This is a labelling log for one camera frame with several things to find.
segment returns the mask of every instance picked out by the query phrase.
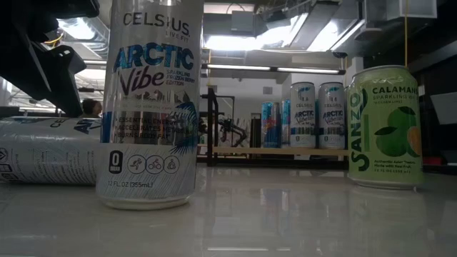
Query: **person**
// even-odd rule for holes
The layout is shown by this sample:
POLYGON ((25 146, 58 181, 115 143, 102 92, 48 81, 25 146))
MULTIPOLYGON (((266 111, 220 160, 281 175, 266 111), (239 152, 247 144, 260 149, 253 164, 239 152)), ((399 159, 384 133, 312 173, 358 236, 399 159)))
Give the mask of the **person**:
POLYGON ((85 99, 82 105, 84 113, 79 118, 100 118, 101 103, 99 101, 93 99, 85 99))

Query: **can lid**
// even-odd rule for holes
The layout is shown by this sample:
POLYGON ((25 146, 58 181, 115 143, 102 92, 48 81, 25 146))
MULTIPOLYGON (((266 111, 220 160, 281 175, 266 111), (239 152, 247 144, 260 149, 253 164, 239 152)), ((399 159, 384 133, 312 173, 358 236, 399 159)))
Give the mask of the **can lid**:
POLYGON ((321 86, 326 85, 326 84, 340 84, 343 86, 343 83, 341 83, 341 82, 326 82, 326 83, 322 83, 321 86))
POLYGON ((293 85, 298 85, 298 84, 311 84, 311 85, 314 86, 314 83, 313 83, 313 82, 308 82, 308 81, 295 82, 295 83, 292 84, 292 86, 293 86, 293 85))
POLYGON ((363 71, 360 71, 358 73, 356 73, 354 76, 352 76, 352 78, 354 78, 355 76, 358 76, 364 72, 367 72, 367 71, 374 71, 374 70, 377 70, 377 69, 388 69, 388 68, 395 68, 395 69, 405 69, 405 70, 408 70, 408 68, 406 68, 405 66, 402 66, 402 65, 384 65, 384 66, 377 66, 377 67, 371 67, 371 68, 368 68, 368 69, 364 69, 363 71))

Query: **blue can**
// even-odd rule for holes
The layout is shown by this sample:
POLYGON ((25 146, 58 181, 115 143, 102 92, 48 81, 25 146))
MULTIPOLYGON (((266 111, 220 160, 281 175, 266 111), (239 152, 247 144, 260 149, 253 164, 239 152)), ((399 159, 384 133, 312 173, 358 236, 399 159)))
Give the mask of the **blue can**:
POLYGON ((281 116, 281 148, 287 148, 291 145, 291 100, 286 99, 282 102, 281 116))
POLYGON ((262 146, 279 148, 281 145, 281 114, 279 103, 262 103, 262 146))

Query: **silver can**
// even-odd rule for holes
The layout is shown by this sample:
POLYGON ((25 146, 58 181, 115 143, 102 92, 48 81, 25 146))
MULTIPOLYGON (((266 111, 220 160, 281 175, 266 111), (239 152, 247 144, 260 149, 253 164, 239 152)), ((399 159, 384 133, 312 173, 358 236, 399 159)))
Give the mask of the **silver can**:
POLYGON ((194 192, 203 0, 114 0, 96 191, 159 209, 194 192))
POLYGON ((0 181, 94 185, 100 119, 0 120, 0 181))
POLYGON ((319 87, 319 148, 344 149, 344 88, 339 82, 319 87))
POLYGON ((291 146, 316 147, 316 91, 311 82, 292 85, 291 146))

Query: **glossy table surface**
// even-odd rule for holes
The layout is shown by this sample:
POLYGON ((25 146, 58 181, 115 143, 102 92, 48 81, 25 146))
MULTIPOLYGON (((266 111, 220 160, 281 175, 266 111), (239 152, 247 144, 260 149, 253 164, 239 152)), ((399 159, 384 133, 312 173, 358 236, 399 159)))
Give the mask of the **glossy table surface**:
POLYGON ((0 256, 457 256, 457 177, 199 166, 190 204, 117 211, 92 187, 0 184, 0 256))

